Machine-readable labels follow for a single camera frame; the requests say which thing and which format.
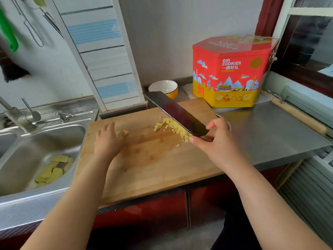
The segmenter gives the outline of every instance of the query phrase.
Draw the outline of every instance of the window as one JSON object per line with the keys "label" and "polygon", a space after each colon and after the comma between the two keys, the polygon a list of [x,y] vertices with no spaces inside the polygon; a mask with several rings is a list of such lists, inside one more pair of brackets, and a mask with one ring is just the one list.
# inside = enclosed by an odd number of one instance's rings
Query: window
{"label": "window", "polygon": [[333,98],[333,0],[295,0],[272,71]]}

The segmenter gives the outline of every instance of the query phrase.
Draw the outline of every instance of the right arm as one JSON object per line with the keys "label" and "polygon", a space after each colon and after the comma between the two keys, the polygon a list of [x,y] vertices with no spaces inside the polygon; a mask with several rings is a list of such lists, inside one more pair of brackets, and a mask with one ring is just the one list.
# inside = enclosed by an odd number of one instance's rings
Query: right arm
{"label": "right arm", "polygon": [[212,120],[213,142],[190,141],[204,151],[235,184],[244,210],[262,249],[304,250],[329,248],[288,206],[238,147],[225,119]]}

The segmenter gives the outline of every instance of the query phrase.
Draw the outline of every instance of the hand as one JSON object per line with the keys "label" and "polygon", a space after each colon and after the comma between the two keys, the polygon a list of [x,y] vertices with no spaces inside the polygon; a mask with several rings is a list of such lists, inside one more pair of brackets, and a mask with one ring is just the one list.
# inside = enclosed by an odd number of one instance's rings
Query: hand
{"label": "hand", "polygon": [[248,163],[245,153],[228,130],[228,122],[224,118],[213,119],[206,129],[211,130],[214,127],[216,130],[208,134],[208,136],[214,137],[213,142],[207,142],[195,136],[189,138],[190,142],[204,151],[211,161],[223,171],[238,163]]}
{"label": "hand", "polygon": [[124,131],[121,131],[117,137],[114,132],[114,122],[111,122],[96,133],[94,156],[96,159],[110,164],[113,158],[121,151],[124,143]]}

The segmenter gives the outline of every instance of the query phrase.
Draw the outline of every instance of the wooden cutting board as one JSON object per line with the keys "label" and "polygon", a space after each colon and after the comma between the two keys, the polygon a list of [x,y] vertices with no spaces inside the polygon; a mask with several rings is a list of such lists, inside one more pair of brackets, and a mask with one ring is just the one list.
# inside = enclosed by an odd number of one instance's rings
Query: wooden cutting board
{"label": "wooden cutting board", "polygon": [[[202,98],[179,103],[203,124],[216,118]],[[100,208],[222,174],[192,143],[183,142],[171,128],[154,132],[168,117],[159,108],[93,122],[87,131],[75,172],[77,177],[93,156],[96,132],[115,121],[116,131],[127,130],[126,146],[108,170]]]}

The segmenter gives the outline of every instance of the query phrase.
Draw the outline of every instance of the floor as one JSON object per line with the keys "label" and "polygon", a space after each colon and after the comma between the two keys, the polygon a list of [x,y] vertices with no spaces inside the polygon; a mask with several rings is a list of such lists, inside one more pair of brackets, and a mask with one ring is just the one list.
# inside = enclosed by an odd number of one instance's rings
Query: floor
{"label": "floor", "polygon": [[133,246],[131,250],[209,250],[223,229],[224,219],[168,233]]}

